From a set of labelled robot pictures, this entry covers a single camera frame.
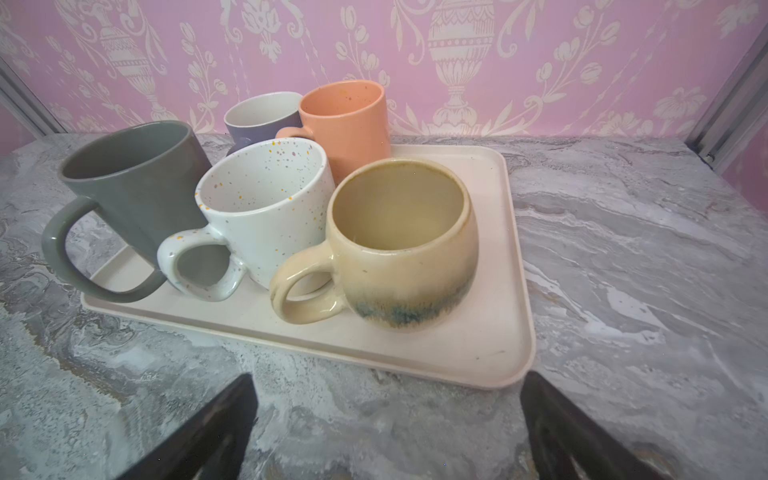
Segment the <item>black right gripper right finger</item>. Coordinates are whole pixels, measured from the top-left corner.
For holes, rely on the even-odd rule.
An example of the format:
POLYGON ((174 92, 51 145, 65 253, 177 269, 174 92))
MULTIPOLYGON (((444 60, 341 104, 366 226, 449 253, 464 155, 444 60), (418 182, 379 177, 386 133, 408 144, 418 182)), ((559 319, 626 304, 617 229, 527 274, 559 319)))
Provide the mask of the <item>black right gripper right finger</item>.
POLYGON ((660 479, 554 385, 535 371, 525 375, 520 402, 541 479, 660 479))

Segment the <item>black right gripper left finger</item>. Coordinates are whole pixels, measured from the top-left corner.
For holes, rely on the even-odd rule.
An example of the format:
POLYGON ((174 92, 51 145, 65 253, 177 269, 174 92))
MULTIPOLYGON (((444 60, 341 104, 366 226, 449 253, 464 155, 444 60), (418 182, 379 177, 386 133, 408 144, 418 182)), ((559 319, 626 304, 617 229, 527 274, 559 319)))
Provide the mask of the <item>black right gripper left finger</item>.
POLYGON ((257 420, 258 397, 242 374, 122 479, 236 479, 257 420))

